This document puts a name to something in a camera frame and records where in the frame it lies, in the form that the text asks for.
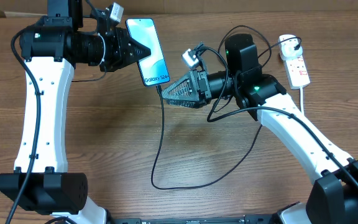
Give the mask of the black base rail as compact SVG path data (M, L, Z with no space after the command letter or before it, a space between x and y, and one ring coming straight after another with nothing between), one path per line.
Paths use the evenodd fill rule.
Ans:
M296 202L288 205L273 214L248 214L242 217L221 218L166 218L166 219L140 219L140 218L112 218L107 223L113 224L311 224L306 214L306 205Z

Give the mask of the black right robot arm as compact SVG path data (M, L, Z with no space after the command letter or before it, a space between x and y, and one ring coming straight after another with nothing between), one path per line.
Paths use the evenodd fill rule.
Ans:
M239 112L248 112L294 155L308 174L312 190L305 203L293 203L271 215L247 215L246 223L358 223L358 159L326 138L297 108L278 80L262 71L250 34L225 40L224 70L208 73L201 55L206 46L183 54L189 72L160 96L188 108L216 106L235 98Z

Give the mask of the white USB wall charger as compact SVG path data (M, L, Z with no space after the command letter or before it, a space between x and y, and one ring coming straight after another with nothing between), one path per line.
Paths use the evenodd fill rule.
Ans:
M293 34L283 34L278 38L282 60L293 60L303 55L301 39Z

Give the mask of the black Samsung Galaxy smartphone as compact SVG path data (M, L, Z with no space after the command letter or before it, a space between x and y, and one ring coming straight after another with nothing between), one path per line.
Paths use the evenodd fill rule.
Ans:
M129 18L126 27L130 37L144 50L143 56L137 60L144 86L168 83L170 75L154 20L147 17Z

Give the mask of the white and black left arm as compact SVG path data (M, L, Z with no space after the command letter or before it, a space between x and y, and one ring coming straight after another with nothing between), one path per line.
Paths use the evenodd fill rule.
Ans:
M12 200L12 212L35 211L54 223L113 222L110 212L90 199L85 174L68 171L65 125L77 64L109 73L150 55L119 27L123 11L118 3L92 9L96 29L85 32L81 1L49 1L47 14L12 38L27 87L14 170L0 175L0 191Z

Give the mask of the white power strip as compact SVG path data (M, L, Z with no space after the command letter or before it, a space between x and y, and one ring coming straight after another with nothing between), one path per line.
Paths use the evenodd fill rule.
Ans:
M285 60L284 67L291 89L300 89L310 84L307 67L302 56Z

